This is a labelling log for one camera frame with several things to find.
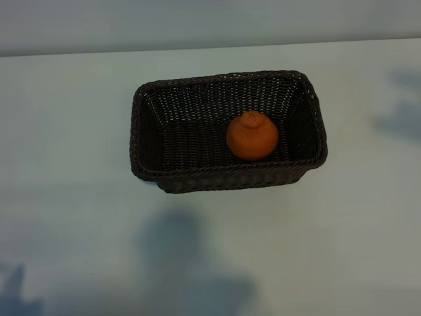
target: wicker basket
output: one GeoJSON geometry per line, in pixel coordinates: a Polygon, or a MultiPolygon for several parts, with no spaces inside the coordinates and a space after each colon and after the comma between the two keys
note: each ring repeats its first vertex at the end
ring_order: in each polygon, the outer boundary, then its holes
{"type": "Polygon", "coordinates": [[[318,98],[300,72],[163,80],[134,95],[132,171],[168,193],[290,184],[327,154],[318,98]],[[266,114],[279,130],[277,148],[261,161],[242,161],[226,145],[228,124],[247,110],[266,114]]]}

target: white table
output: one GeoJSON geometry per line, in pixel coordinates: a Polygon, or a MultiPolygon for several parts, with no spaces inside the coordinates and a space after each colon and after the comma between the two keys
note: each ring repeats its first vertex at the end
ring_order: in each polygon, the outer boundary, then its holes
{"type": "Polygon", "coordinates": [[[421,315],[421,139],[374,124],[420,52],[404,39],[1,58],[3,309],[421,315]],[[290,186],[181,195],[131,173],[138,86],[278,69],[314,84],[321,168],[290,186]]]}

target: white wall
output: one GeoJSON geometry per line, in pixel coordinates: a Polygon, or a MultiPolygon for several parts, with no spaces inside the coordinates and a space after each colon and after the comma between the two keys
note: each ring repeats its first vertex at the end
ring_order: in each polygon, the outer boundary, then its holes
{"type": "Polygon", "coordinates": [[[0,0],[0,55],[421,36],[419,0],[0,0]]]}

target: tabletop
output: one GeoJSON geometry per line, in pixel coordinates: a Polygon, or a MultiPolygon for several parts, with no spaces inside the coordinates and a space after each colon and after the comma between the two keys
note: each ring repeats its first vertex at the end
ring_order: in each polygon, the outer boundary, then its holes
{"type": "Polygon", "coordinates": [[[397,39],[0,58],[0,315],[420,315],[420,51],[397,39]],[[320,98],[322,167],[180,195],[131,173],[140,85],[280,69],[320,98]]]}

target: orange fruit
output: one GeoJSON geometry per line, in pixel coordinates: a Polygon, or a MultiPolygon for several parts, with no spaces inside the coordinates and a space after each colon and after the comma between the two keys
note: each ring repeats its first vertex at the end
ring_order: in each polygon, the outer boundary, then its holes
{"type": "Polygon", "coordinates": [[[247,111],[228,125],[226,143],[231,152],[241,159],[263,159],[275,150],[278,129],[266,115],[247,111]]]}

